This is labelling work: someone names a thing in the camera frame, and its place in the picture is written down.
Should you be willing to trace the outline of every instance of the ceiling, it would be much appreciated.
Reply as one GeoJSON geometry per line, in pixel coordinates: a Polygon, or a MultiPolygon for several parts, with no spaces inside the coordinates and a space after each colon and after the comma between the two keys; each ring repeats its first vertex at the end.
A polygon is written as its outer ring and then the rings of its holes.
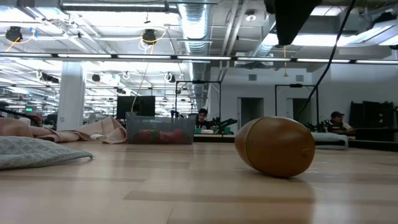
{"type": "MultiPolygon", "coordinates": [[[[78,6],[58,5],[58,1],[38,1],[31,7],[16,7],[13,1],[7,1],[8,5],[0,6],[0,52],[42,52],[50,54],[152,54],[154,55],[186,55],[187,33],[196,34],[195,30],[187,30],[182,26],[182,17],[173,12],[154,12],[121,6],[102,6],[88,7],[88,11],[81,11],[78,6]],[[6,39],[5,33],[10,26],[21,27],[24,44],[14,44],[6,39]],[[142,43],[141,35],[146,29],[154,29],[158,39],[153,46],[142,43]]],[[[101,1],[63,1],[64,4],[99,4],[101,1]]],[[[171,11],[180,9],[180,5],[174,5],[179,1],[169,1],[171,11]]],[[[265,39],[270,38],[270,28],[272,26],[272,16],[266,12],[263,0],[243,1],[244,4],[236,6],[234,14],[234,4],[236,1],[205,1],[209,12],[208,35],[197,42],[208,44],[208,55],[223,55],[227,53],[228,47],[232,45],[230,54],[232,55],[253,55],[258,46],[264,43],[265,39]],[[256,19],[247,21],[245,13],[239,26],[239,15],[241,11],[248,12],[253,10],[256,19]],[[237,36],[233,37],[232,28],[229,38],[227,38],[227,48],[223,52],[223,44],[228,33],[228,24],[239,27],[237,36]]],[[[159,4],[159,1],[148,4],[159,4]]],[[[310,43],[301,45],[289,45],[286,48],[272,47],[267,53],[273,57],[302,57],[302,58],[328,58],[331,46],[334,44],[333,35],[340,26],[341,13],[349,2],[324,1],[318,6],[307,23],[303,26],[300,33],[304,40],[310,38],[309,35],[318,40],[320,36],[332,36],[331,44],[327,46],[311,45],[310,43]]],[[[395,13],[395,1],[360,1],[351,13],[347,24],[347,37],[354,37],[367,29],[371,21],[384,12],[375,10],[388,7],[395,13]]],[[[352,45],[350,47],[339,47],[335,58],[363,58],[363,59],[383,59],[390,56],[391,50],[388,46],[380,46],[378,43],[365,45],[352,45]]],[[[24,87],[3,87],[0,88],[0,100],[6,101],[10,106],[15,106],[15,110],[24,111],[27,105],[36,105],[38,110],[35,113],[43,115],[55,113],[57,111],[59,99],[59,85],[46,83],[38,78],[41,73],[46,73],[62,81],[62,61],[58,60],[23,60],[15,58],[0,58],[0,86],[1,85],[31,85],[24,87]]],[[[205,66],[211,67],[206,70],[210,75],[203,76],[203,79],[217,80],[220,73],[218,63],[203,62],[205,66]]],[[[190,81],[194,77],[190,70],[191,62],[182,61],[179,63],[166,62],[110,62],[110,61],[86,61],[82,62],[87,70],[87,89],[85,102],[85,116],[90,113],[112,114],[116,107],[115,97],[120,95],[113,86],[126,91],[126,95],[155,95],[157,98],[157,112],[167,116],[173,109],[175,100],[175,83],[167,81],[167,74],[175,76],[176,80],[190,81]],[[101,81],[94,82],[93,75],[100,75],[101,81]]],[[[311,63],[267,63],[261,67],[254,67],[248,70],[245,64],[231,64],[225,69],[226,73],[223,83],[228,85],[267,85],[273,83],[295,83],[296,75],[305,75],[304,83],[311,82],[311,73],[321,65],[311,63]],[[283,79],[284,70],[287,69],[291,75],[289,79],[283,79]],[[249,74],[263,74],[255,83],[248,81],[249,74]]],[[[181,95],[178,97],[178,107],[183,113],[189,113],[191,104],[193,110],[204,106],[207,96],[206,85],[185,86],[181,95]]]]}

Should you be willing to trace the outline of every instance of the doorway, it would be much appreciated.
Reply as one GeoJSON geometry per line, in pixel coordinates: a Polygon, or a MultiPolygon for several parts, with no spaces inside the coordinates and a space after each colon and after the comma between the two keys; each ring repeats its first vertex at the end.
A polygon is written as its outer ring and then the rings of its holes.
{"type": "Polygon", "coordinates": [[[264,117],[263,98],[238,98],[238,122],[239,129],[246,123],[256,118],[264,117]]]}
{"type": "Polygon", "coordinates": [[[302,123],[302,124],[307,124],[312,121],[312,112],[311,112],[311,101],[308,102],[307,106],[305,109],[302,111],[302,113],[299,116],[300,110],[303,109],[305,102],[307,101],[306,98],[292,98],[288,99],[288,112],[287,114],[292,114],[293,115],[293,120],[302,123]]]}

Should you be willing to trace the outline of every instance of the cap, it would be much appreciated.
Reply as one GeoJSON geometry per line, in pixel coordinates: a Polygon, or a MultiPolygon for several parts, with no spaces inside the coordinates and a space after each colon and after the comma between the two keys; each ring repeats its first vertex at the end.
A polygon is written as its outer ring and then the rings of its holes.
{"type": "Polygon", "coordinates": [[[335,111],[335,112],[333,112],[331,115],[330,115],[332,118],[340,118],[340,117],[342,117],[342,116],[344,116],[344,114],[343,113],[340,113],[339,111],[335,111]]]}

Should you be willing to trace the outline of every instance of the computer monitor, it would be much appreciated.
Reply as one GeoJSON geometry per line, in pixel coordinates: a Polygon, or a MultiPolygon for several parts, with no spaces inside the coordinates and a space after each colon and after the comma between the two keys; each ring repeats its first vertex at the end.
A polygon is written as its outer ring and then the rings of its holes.
{"type": "MultiPolygon", "coordinates": [[[[135,96],[118,96],[117,119],[126,119],[126,112],[131,112],[134,98],[135,96]]],[[[132,111],[138,116],[155,116],[155,100],[154,96],[138,96],[132,111]]]]}

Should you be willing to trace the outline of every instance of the silver air duct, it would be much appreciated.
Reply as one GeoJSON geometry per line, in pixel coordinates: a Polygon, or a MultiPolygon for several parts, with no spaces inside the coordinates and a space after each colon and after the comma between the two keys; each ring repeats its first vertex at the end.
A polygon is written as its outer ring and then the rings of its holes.
{"type": "MultiPolygon", "coordinates": [[[[208,37],[210,7],[207,4],[179,4],[181,27],[186,39],[201,40],[208,37]]],[[[209,43],[192,41],[185,42],[185,49],[189,55],[207,55],[209,43]]],[[[210,66],[206,63],[191,63],[191,80],[210,80],[210,66]]],[[[197,108],[206,103],[208,84],[192,85],[197,108]]]]}

